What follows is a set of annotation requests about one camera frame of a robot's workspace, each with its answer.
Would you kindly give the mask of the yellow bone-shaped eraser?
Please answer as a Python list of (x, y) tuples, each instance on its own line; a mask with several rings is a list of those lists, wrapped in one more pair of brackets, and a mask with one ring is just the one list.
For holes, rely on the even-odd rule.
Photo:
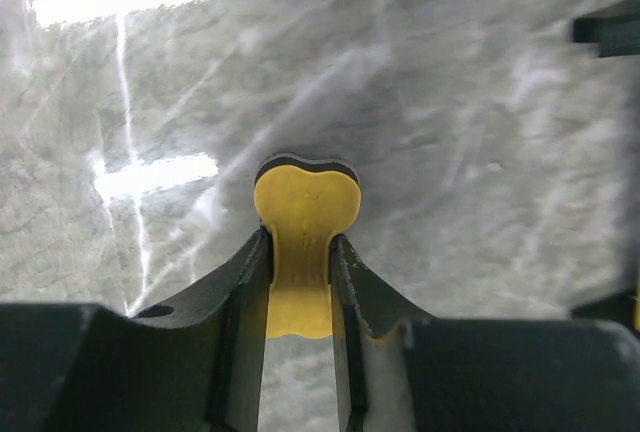
[(332, 334), (330, 246), (356, 221), (361, 197), (357, 173), (341, 159), (282, 152), (261, 163), (253, 201), (273, 246), (267, 338)]

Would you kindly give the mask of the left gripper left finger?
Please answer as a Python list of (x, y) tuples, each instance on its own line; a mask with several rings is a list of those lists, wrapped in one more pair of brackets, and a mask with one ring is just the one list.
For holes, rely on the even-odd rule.
[(253, 431), (271, 241), (128, 318), (96, 303), (1, 307), (5, 431)]

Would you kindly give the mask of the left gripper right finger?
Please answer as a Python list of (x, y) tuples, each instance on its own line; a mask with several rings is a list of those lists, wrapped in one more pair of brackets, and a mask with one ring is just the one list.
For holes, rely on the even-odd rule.
[(602, 319), (437, 318), (330, 247), (343, 431), (635, 431), (639, 341)]

